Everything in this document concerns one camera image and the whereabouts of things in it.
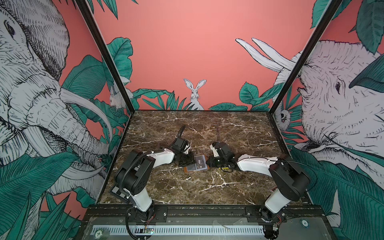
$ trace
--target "brown marble surface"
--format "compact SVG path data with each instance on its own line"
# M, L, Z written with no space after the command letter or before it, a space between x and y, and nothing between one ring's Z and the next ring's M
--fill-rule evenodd
M187 127L182 136L196 156L212 154L209 145L216 141L217 127L220 141L235 153L261 157L281 154L265 113L136 111L100 203L122 203L109 190L132 149L149 151L168 146L184 124ZM211 168L184 173L181 167L165 164L152 170L147 190L156 204L262 204L274 186L271 177L255 172L226 173Z

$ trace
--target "pink wall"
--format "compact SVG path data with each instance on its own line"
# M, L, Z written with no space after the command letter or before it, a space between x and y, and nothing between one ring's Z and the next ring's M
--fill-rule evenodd
M118 19L94 2L94 16L105 41L129 38L133 55L132 92L139 88L175 90L180 98L191 91L183 78L199 89L200 104L209 107L239 100L245 82L263 93L272 87L276 72L252 59L235 39L260 39L286 58L301 51L312 33L315 0L117 0ZM139 99L140 109L152 109Z

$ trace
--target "black bracket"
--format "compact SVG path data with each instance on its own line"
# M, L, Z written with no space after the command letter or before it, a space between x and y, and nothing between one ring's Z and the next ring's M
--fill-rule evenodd
M264 219L266 216L263 216L262 209L257 209L256 207L245 207L245 214L247 215L247 221L248 222L257 222L259 225L272 225L280 221L281 222L286 220L285 214L282 214L282 209L276 213L273 214L273 216L270 217L270 222L265 222Z
M136 223L142 223L140 215L142 212L140 210L137 210L136 208L132 208L128 211L128 220L129 222L136 222ZM167 214L168 214L168 208L163 206L157 206L155 205L154 208L155 217L151 220L151 223L153 222L166 222L167 221Z

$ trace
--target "white robotic arm segment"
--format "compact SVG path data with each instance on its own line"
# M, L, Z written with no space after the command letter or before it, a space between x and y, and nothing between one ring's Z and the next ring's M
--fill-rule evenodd
M272 177L269 166L277 161L277 157L254 157L243 154L237 161L237 166L241 171L258 172Z
M163 164L172 163L175 153L165 148L163 152L152 153L148 154L147 156L153 157L155 159L155 164L153 167L158 167Z

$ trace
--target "black metal frame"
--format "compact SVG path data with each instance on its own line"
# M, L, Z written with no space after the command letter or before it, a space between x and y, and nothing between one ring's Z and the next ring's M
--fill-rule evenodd
M322 36L325 29L327 28L328 24L332 20L333 15L336 13L342 1L343 0L332 0L328 8L325 10L323 17L320 19L318 25L313 31L311 38L309 39L307 45L305 46L301 56L297 60L296 65L291 71L291 74L289 75L287 81L285 82L283 88L281 89L279 95L277 96L277 99L275 100L274 104L269 110L269 112L272 115L275 113L277 107L279 106L280 102L283 100L290 86L293 84L293 81L296 79L301 68L307 61L308 57L311 55L312 50L315 48L317 42L319 41L320 37Z
M100 200L101 200L101 196L102 196L102 194L103 194L103 192L104 192L104 190L105 190L105 187L107 186L107 182L108 182L108 179L109 179L109 177L110 177L110 175L111 175L111 173L112 173L113 166L115 166L116 160L117 160L117 158L118 158L118 153L119 153L119 151L120 151L120 149L121 149L121 146L122 146L122 144L123 144L123 142L124 142L125 135L127 134L127 131L128 131L128 129L129 129L129 125L131 124L132 116L133 116L133 114L130 115L129 120L128 120L128 122L127 122L127 126L125 127L124 132L122 133L121 140L120 140L120 143L119 143L119 145L118 145L118 149L117 149L117 151L116 151L115 156L113 157L111 166L110 166L109 171L108 171L108 173L107 173L107 176L106 176L106 178L105 178L105 183L104 183L104 185L103 185L103 187L102 187L102 189L101 189L101 192L100 192L100 194L99 194L99 198L97 199L96 203L99 203L99 202L100 202Z
M122 217L125 216L127 209L132 205L126 204L99 204L90 205L85 213L83 221L80 225L79 231L74 240L80 240L84 234L85 229L92 217ZM257 222L259 225L266 223L261 219L253 218L249 214L251 210L258 210L260 205L171 205L171 204L155 204L155 208L163 209L166 207L166 217L220 217L220 218L233 218L233 217L246 217L248 222ZM318 205L311 206L293 206L289 205L283 210L285 217L289 220L292 218L306 218L318 217L321 218L327 228L327 231L332 240L337 237L334 234L331 225L328 222L323 210ZM153 222L164 222L163 218Z
M99 48L99 51L101 52L101 56L103 57L105 63L107 64L109 71L112 74L113 80L116 82L116 85L118 86L119 91L122 94L122 97L124 98L124 101L127 104L127 107L132 115L135 112L135 108L133 107L128 97L128 94L125 90L125 86L123 85L120 79L119 72L116 69L115 63L108 51L107 45L105 44L104 39L99 31L99 28L97 27L97 24L93 18L92 12L89 10L86 0L76 0L76 3L77 3L77 6L79 7L81 14L83 15L84 21L88 25L89 31L91 32L93 39L95 40Z

